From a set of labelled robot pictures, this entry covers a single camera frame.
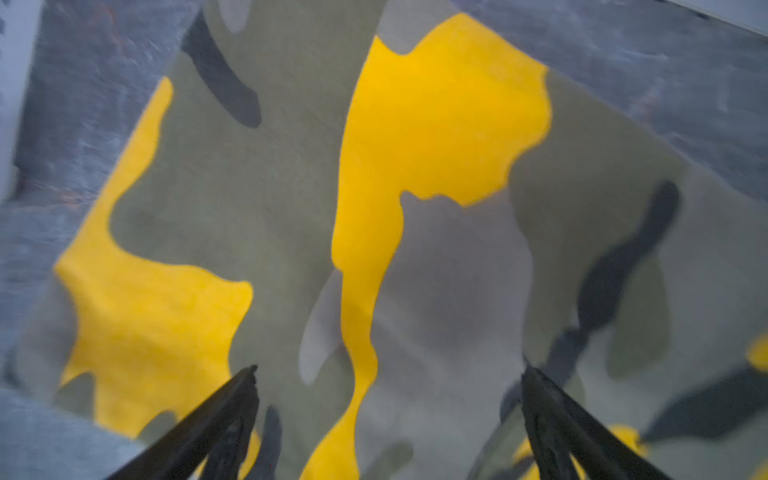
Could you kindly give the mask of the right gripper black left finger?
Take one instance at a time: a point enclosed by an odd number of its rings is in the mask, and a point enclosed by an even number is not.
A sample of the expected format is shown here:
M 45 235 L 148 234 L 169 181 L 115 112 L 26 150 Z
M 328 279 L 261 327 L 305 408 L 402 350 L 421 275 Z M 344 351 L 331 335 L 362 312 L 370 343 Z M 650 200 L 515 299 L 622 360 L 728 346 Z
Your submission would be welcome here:
M 257 366 L 239 371 L 112 479 L 235 479 L 248 452 L 259 408 Z

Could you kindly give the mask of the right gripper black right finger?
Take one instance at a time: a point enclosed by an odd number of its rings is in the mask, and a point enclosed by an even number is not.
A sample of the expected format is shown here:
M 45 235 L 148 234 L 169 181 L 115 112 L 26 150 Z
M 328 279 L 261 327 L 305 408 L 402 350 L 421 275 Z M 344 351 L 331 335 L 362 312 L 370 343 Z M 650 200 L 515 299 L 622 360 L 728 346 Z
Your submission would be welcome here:
M 527 366 L 521 406 L 528 440 L 542 479 L 666 479 L 668 476 L 622 443 L 541 370 Z

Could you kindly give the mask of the camouflage yellow green trousers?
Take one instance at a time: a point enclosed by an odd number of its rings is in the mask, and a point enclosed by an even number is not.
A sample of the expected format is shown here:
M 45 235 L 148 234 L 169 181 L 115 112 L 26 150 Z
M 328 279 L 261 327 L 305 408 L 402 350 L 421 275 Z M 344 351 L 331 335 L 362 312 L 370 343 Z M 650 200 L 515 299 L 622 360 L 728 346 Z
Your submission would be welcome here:
M 242 478 L 535 479 L 534 366 L 643 479 L 765 478 L 765 202 L 473 7 L 205 7 L 11 381 L 151 444 L 254 366 Z

